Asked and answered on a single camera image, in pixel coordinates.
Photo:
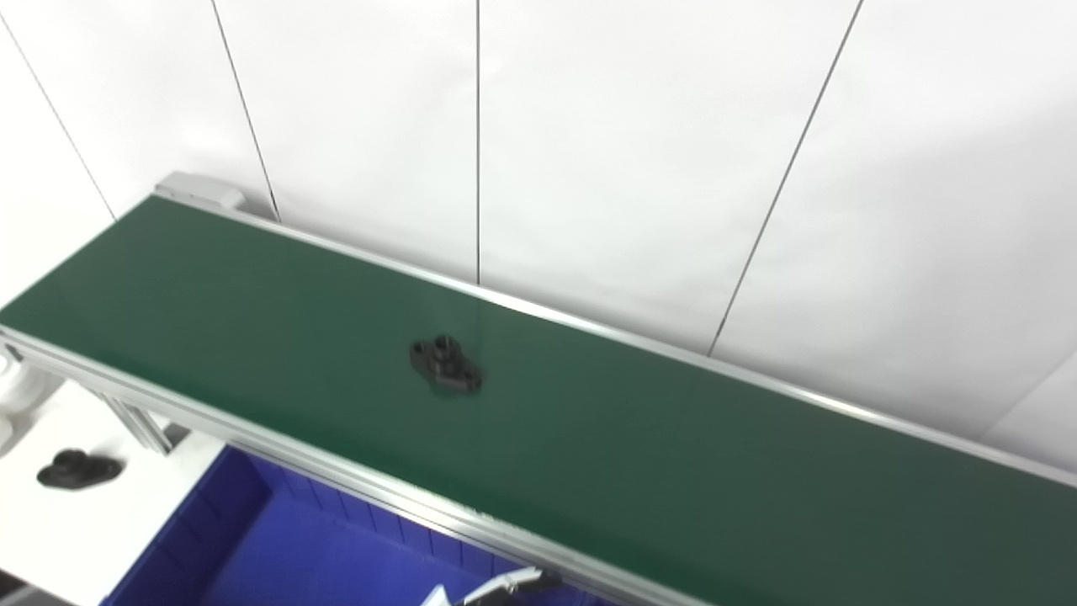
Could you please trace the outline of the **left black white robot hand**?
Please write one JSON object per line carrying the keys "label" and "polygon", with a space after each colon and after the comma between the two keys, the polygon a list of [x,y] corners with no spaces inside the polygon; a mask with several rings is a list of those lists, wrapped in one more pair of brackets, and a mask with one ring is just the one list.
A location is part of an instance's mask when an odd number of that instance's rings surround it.
{"label": "left black white robot hand", "polygon": [[438,584],[421,605],[512,605],[518,594],[542,593],[562,583],[562,576],[557,570],[529,566],[496,575],[457,602],[451,602],[445,587]]}

